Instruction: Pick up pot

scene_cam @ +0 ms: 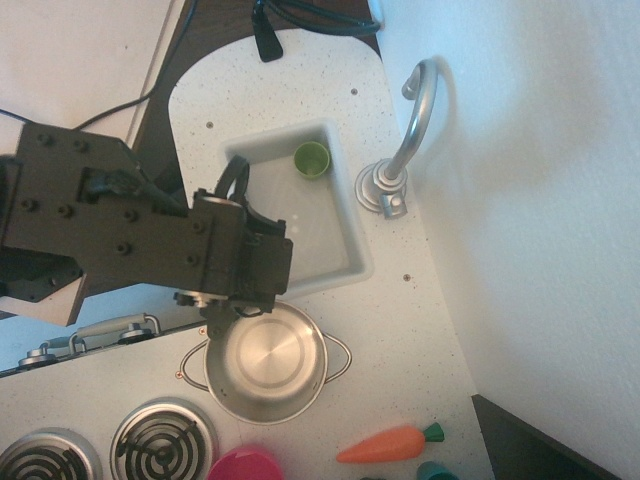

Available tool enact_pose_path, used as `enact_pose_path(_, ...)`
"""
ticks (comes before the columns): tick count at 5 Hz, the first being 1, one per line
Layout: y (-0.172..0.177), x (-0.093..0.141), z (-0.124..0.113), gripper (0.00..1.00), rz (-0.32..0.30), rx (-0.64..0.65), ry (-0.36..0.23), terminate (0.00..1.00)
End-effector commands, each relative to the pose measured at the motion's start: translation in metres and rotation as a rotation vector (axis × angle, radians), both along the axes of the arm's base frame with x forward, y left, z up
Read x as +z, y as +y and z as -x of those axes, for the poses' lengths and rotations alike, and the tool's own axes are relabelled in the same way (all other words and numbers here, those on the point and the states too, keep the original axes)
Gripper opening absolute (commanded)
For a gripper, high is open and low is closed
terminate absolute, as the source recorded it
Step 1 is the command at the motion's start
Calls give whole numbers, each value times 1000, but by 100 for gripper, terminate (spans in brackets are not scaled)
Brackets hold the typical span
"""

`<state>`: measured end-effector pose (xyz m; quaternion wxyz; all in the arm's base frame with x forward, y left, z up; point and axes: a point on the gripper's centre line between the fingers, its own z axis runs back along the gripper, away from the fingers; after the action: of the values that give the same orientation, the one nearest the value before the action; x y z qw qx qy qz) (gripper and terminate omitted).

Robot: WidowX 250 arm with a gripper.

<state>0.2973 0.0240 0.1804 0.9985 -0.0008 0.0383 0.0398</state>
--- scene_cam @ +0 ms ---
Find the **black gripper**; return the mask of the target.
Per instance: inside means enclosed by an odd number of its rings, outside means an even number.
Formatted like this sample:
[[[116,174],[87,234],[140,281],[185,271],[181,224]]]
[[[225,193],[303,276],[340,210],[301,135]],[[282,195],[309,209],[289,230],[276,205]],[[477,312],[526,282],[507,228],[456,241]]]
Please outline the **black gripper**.
[[[288,288],[293,241],[285,220],[260,214],[245,196],[228,199],[200,189],[193,211],[209,221],[203,284],[175,293],[174,300],[202,309],[208,338],[219,340],[236,317],[273,310]]]

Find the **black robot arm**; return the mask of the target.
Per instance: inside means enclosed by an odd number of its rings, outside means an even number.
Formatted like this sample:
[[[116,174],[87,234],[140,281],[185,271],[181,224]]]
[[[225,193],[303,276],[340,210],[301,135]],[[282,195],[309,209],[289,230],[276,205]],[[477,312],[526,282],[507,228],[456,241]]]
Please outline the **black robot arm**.
[[[121,140],[30,123],[1,159],[1,301],[52,323],[76,320],[88,277],[173,288],[220,330],[270,312],[289,283],[284,221],[250,206],[249,162],[184,206],[155,186]]]

